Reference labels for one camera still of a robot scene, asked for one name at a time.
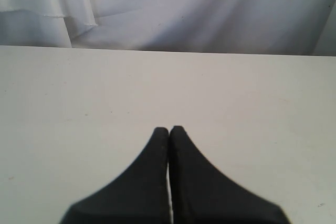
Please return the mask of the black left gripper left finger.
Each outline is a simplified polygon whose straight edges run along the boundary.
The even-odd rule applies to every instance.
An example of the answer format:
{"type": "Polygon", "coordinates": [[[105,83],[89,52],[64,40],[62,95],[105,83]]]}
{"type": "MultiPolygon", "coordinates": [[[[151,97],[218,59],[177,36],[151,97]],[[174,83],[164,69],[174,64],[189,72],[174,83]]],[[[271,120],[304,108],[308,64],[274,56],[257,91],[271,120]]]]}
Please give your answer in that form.
{"type": "Polygon", "coordinates": [[[147,145],[114,181],[74,203],[61,223],[170,223],[169,132],[154,129],[147,145]]]}

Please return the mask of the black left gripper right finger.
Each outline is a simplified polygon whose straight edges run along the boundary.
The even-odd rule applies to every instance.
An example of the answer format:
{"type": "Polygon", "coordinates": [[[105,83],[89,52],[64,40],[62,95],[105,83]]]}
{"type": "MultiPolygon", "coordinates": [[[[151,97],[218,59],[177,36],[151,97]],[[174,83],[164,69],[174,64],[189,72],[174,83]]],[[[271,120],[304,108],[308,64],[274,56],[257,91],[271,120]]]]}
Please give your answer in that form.
{"type": "Polygon", "coordinates": [[[182,126],[169,137],[174,223],[289,223],[283,210],[232,181],[198,150],[182,126]]]}

